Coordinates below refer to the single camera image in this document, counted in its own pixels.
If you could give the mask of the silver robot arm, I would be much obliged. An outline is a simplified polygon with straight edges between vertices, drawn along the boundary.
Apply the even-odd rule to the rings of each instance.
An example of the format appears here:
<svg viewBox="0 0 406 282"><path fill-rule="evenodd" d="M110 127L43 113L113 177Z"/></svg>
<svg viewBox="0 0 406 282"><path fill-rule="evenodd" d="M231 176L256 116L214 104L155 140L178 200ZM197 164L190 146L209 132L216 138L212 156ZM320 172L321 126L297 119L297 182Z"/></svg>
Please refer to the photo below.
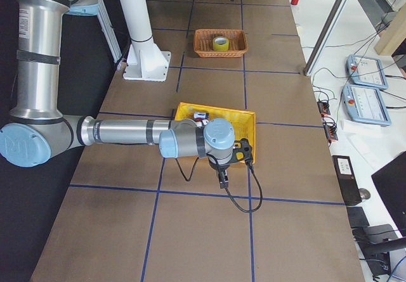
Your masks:
<svg viewBox="0 0 406 282"><path fill-rule="evenodd" d="M19 5L17 103L1 129L1 155L33 167L64 151L92 144L157 145L165 158L208 158L219 185L237 161L235 132L222 118L200 125L191 119L97 120L62 114L57 107L62 18L96 15L99 0L17 0Z"/></svg>

